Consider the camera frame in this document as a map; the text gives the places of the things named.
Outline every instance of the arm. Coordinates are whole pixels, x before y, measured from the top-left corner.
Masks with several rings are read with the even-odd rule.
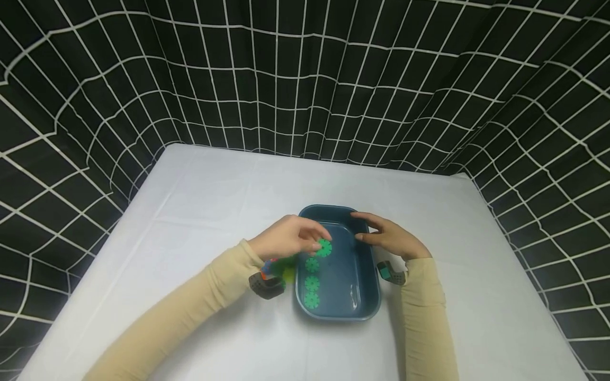
[[[139,317],[84,380],[146,380],[201,323],[237,300],[262,265],[244,240],[228,249]]]
[[[445,311],[445,294],[428,248],[399,225],[370,213],[354,212],[378,231],[356,239],[383,247],[406,263],[401,288],[408,381],[458,381],[458,365]]]
[[[407,281],[401,289],[407,380],[457,381],[445,294],[434,259],[408,260],[407,269]]]
[[[106,349],[85,381],[144,381],[201,323],[236,301],[265,260],[320,249],[331,240],[319,223],[285,216],[250,241],[242,240],[138,318]]]

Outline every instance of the finger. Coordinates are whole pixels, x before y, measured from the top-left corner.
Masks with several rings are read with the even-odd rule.
[[[370,227],[375,228],[377,230],[381,230],[386,221],[385,218],[379,217],[378,215],[374,215],[372,213],[351,212],[350,214],[353,218],[361,218],[365,220]]]
[[[313,230],[313,231],[317,232],[318,234],[320,234],[322,236],[322,238],[332,241],[331,234],[319,222],[314,221],[313,219],[309,219],[309,218],[303,218],[303,217],[297,217],[297,218],[298,218],[298,220],[297,220],[298,224],[301,229]]]
[[[311,240],[301,240],[301,251],[304,252],[316,252],[322,248],[322,245],[317,243],[316,241]]]
[[[358,241],[372,244],[375,246],[381,244],[381,234],[358,233],[355,237]]]
[[[315,236],[313,235],[313,230],[301,229],[301,231],[299,232],[299,237],[304,240],[317,241],[315,239]]]
[[[316,232],[315,230],[311,230],[311,235],[313,236],[314,241],[316,242],[320,241],[320,239],[322,238],[320,233]]]

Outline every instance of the beige sleeve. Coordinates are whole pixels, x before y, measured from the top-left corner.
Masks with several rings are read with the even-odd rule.
[[[457,381],[445,294],[432,258],[407,262],[402,287],[407,381]]]
[[[237,300],[262,265],[245,240],[228,249],[139,317],[84,380],[146,380],[201,323]]]

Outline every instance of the black curtain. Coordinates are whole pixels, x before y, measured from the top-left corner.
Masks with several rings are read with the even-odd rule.
[[[606,0],[3,0],[0,380],[173,143],[466,172],[604,379],[609,35]]]

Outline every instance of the white table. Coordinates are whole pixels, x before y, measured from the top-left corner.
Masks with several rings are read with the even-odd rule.
[[[80,380],[216,255],[310,204],[377,213],[429,247],[462,380],[586,380],[469,180],[181,144],[163,153],[19,380]],[[292,290],[271,301],[249,291],[153,379],[403,379],[398,288],[381,286],[377,315],[353,324],[302,316]]]

